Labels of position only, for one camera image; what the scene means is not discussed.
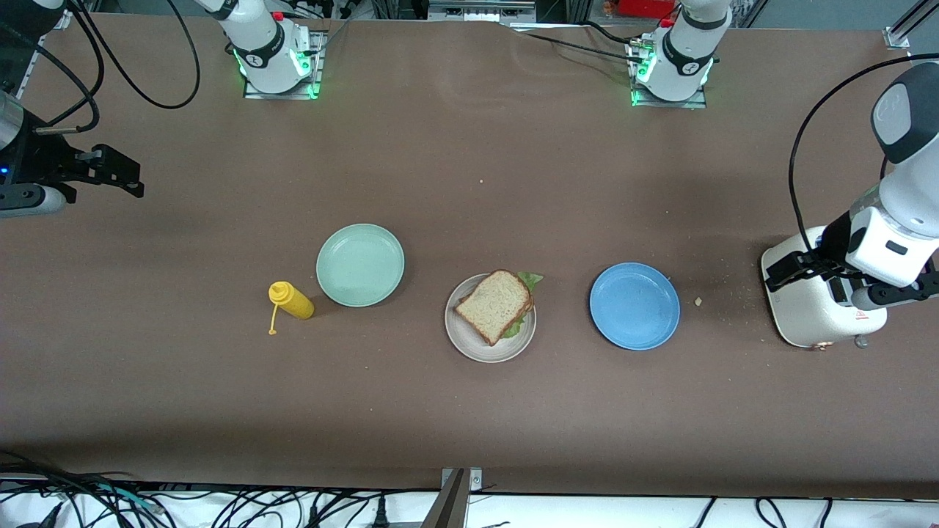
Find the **green lettuce leaf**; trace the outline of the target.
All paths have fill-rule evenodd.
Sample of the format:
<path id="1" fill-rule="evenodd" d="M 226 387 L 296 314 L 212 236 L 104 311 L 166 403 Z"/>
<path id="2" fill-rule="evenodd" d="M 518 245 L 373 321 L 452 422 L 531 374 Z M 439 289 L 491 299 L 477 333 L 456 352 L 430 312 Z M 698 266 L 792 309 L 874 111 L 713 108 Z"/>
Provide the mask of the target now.
<path id="1" fill-rule="evenodd" d="M 526 307 L 523 309 L 521 315 L 503 332 L 503 339 L 510 339 L 518 335 L 525 323 L 526 315 L 530 313 L 534 308 L 534 290 L 536 290 L 536 285 L 544 279 L 543 275 L 536 273 L 527 273 L 526 271 L 520 271 L 516 274 L 517 277 L 521 280 L 522 283 L 526 285 L 527 291 L 529 292 L 529 298 L 527 298 Z"/>

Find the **toasted bread slice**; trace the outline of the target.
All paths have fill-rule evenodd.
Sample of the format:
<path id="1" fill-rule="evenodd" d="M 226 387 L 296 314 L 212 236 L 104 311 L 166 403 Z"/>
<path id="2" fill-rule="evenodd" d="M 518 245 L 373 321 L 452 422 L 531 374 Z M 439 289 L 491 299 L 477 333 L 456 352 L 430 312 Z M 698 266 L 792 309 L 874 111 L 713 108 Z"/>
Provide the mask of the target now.
<path id="1" fill-rule="evenodd" d="M 492 271 L 456 305 L 456 313 L 489 345 L 502 339 L 529 300 L 529 291 L 516 274 L 504 268 Z"/>

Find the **blue plate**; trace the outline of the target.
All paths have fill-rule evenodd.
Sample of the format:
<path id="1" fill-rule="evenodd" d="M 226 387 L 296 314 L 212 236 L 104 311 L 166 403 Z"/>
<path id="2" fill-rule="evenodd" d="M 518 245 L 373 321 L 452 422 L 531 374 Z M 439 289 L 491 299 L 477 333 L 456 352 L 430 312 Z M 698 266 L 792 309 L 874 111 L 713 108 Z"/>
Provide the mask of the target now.
<path id="1" fill-rule="evenodd" d="M 589 294 L 591 320 L 610 343 L 648 351 L 678 328 L 681 303 L 666 275 L 640 262 L 621 262 L 598 274 Z"/>

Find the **green plate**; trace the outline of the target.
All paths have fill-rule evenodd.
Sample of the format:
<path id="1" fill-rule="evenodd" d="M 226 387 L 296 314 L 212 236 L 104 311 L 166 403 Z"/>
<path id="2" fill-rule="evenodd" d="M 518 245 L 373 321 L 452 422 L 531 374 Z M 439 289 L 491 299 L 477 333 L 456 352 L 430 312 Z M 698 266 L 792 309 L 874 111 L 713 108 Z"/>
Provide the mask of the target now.
<path id="1" fill-rule="evenodd" d="M 316 258 L 316 280 L 326 297 L 345 307 L 381 303 L 399 286 L 406 260 L 389 230 L 352 224 L 332 234 Z"/>

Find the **beige plate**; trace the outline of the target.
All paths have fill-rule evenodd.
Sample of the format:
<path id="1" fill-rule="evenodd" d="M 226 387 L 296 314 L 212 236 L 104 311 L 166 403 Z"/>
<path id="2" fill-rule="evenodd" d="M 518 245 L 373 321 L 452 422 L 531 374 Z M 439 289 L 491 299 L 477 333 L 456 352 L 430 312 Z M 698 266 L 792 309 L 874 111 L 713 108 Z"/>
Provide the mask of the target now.
<path id="1" fill-rule="evenodd" d="M 444 309 L 444 325 L 450 343 L 460 354 L 479 363 L 496 364 L 512 360 L 525 351 L 533 340 L 537 327 L 537 309 L 531 308 L 521 322 L 519 333 L 511 338 L 503 338 L 496 345 L 489 345 L 472 328 L 470 322 L 465 321 L 456 313 L 456 305 L 460 300 L 472 293 L 474 287 L 483 281 L 485 274 L 473 275 L 457 285 L 450 294 Z"/>

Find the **white toaster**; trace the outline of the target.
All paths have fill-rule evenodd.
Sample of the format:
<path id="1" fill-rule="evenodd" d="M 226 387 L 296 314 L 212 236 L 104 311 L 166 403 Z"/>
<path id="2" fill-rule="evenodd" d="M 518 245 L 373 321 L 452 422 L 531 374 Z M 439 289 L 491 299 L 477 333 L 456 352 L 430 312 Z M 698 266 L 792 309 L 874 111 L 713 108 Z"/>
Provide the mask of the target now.
<path id="1" fill-rule="evenodd" d="M 768 292 L 778 333 L 796 347 L 824 348 L 881 330 L 888 322 L 888 309 L 855 307 L 851 295 L 856 285 L 862 284 L 818 276 Z"/>

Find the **yellow mustard squeeze bottle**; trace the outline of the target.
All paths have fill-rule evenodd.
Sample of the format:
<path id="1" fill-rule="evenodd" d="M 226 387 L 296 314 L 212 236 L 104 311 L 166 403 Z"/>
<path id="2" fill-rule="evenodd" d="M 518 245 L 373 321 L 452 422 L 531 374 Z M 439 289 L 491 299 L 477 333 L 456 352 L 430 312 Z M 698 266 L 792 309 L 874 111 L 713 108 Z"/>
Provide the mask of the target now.
<path id="1" fill-rule="evenodd" d="M 275 335 L 275 321 L 281 311 L 292 315 L 297 320 L 309 320 L 315 314 L 313 302 L 298 290 L 295 285 L 286 281 L 278 281 L 269 285 L 268 298 L 273 304 L 268 334 Z"/>

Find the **red box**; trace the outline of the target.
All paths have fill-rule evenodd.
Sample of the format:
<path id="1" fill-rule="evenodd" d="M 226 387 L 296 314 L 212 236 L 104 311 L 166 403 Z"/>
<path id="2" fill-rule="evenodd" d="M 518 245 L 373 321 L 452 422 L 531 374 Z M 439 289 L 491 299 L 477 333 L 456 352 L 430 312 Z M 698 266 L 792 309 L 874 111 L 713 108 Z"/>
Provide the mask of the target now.
<path id="1" fill-rule="evenodd" d="M 605 0 L 613 13 L 635 19 L 663 19 L 676 7 L 678 0 Z"/>

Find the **grey metal rack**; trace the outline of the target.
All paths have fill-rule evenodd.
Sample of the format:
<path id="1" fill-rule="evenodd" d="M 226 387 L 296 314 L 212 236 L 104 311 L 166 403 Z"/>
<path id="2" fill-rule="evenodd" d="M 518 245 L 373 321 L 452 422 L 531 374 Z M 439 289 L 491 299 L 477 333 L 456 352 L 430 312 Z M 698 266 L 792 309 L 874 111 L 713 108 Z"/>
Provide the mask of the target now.
<path id="1" fill-rule="evenodd" d="M 536 0 L 427 0 L 429 21 L 536 23 Z"/>

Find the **aluminium table edge rail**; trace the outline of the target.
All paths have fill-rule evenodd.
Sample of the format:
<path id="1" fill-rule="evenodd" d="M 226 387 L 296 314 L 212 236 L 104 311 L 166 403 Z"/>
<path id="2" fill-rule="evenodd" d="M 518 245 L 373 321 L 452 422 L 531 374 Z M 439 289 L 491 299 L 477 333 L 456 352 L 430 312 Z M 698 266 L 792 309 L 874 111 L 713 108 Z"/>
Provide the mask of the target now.
<path id="1" fill-rule="evenodd" d="M 36 69 L 41 54 L 37 51 L 37 45 L 44 43 L 45 36 L 41 34 L 38 37 L 13 37 L 14 43 L 10 45 L 9 67 L 7 67 L 7 76 L 4 80 L 13 82 L 11 94 L 17 99 L 21 99 L 26 92 L 28 81 Z"/>

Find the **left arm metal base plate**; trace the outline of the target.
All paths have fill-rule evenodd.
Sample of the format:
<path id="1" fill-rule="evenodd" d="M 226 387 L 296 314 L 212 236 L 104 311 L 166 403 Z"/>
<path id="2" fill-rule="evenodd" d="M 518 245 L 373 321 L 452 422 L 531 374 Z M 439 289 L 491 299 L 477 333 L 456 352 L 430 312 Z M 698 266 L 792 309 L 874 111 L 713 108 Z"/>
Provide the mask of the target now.
<path id="1" fill-rule="evenodd" d="M 704 84 L 715 63 L 713 56 L 689 60 L 681 54 L 661 56 L 666 45 L 654 40 L 632 40 L 625 51 L 634 62 L 629 66 L 631 103 L 676 109 L 704 109 Z"/>

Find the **aluminium frame profile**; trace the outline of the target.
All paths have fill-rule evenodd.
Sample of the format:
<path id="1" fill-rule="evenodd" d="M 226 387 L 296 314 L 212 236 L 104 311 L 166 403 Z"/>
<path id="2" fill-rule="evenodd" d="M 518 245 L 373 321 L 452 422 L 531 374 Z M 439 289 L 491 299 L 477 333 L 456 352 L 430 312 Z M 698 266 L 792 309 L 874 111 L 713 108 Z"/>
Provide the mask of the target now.
<path id="1" fill-rule="evenodd" d="M 916 0 L 892 26 L 883 30 L 883 39 L 890 49 L 907 49 L 909 37 L 939 13 L 939 0 Z"/>

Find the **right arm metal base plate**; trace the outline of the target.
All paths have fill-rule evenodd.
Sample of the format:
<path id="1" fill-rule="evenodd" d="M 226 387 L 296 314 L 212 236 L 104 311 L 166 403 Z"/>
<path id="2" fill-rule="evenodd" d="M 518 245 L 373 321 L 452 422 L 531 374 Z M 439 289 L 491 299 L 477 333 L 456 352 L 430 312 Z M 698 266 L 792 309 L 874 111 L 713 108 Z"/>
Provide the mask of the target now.
<path id="1" fill-rule="evenodd" d="M 326 32 L 314 31 L 311 36 L 303 37 L 302 44 L 294 54 L 295 66 L 303 72 L 298 84 L 281 93 L 265 93 L 260 91 L 244 78 L 244 93 L 242 97 L 247 100 L 317 100 L 323 81 L 326 52 L 321 50 L 322 44 L 328 40 Z"/>

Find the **aluminium edge bracket profile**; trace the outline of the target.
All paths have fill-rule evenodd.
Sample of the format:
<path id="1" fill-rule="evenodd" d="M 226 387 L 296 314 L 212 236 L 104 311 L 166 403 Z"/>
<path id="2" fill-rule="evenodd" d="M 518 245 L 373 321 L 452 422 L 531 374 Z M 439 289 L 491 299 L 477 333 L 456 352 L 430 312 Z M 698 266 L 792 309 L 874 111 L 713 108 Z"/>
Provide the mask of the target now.
<path id="1" fill-rule="evenodd" d="M 444 468 L 442 489 L 420 528 L 466 528 L 470 492 L 480 491 L 482 485 L 482 468 Z"/>

